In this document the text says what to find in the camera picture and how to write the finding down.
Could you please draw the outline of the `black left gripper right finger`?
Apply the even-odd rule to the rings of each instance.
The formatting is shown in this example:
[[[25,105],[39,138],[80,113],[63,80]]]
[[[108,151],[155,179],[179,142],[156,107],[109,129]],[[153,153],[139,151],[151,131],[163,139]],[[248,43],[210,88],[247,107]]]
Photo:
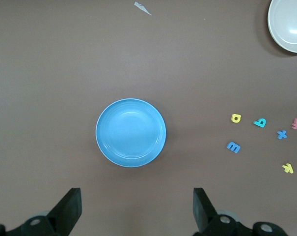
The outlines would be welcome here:
[[[288,236],[278,225],[256,222],[250,229],[227,214],[219,214],[203,188],[193,189],[193,216],[198,231],[193,236]]]

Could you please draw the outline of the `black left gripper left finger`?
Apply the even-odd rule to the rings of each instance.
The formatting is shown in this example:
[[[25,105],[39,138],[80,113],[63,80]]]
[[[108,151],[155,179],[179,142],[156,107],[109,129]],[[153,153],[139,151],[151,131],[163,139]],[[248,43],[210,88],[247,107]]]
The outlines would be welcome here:
[[[35,216],[7,231],[0,224],[0,236],[69,236],[81,216],[81,189],[72,188],[45,216]]]

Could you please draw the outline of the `blue foam letter m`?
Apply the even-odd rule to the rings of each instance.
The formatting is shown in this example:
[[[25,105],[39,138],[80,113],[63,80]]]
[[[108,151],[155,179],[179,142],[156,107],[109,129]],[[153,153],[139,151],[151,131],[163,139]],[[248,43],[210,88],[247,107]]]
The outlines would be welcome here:
[[[230,151],[232,151],[233,153],[238,153],[241,149],[241,146],[236,144],[235,142],[229,142],[226,145],[226,148]]]

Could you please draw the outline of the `blue plate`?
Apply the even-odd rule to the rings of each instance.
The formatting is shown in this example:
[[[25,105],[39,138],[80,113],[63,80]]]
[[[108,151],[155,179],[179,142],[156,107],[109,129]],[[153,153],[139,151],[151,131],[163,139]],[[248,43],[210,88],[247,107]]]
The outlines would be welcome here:
[[[137,168],[160,155],[166,142],[166,125],[161,113],[150,103],[125,98],[102,111],[95,126],[95,139],[110,162]]]

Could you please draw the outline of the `beige plate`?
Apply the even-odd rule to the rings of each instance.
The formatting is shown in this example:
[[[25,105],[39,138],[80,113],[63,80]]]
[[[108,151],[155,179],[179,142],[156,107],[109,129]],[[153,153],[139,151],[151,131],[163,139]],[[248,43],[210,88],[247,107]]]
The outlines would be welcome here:
[[[271,0],[267,23],[274,41],[297,53],[297,0]]]

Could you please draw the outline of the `white paper scrap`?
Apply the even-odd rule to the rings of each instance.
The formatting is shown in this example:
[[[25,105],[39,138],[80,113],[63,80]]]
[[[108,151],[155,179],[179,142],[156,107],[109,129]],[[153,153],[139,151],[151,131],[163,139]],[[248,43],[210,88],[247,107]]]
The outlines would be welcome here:
[[[141,3],[135,1],[134,2],[134,6],[136,6],[138,9],[140,9],[141,11],[145,12],[146,14],[152,16],[152,14],[146,9],[146,7],[144,5],[142,5]]]

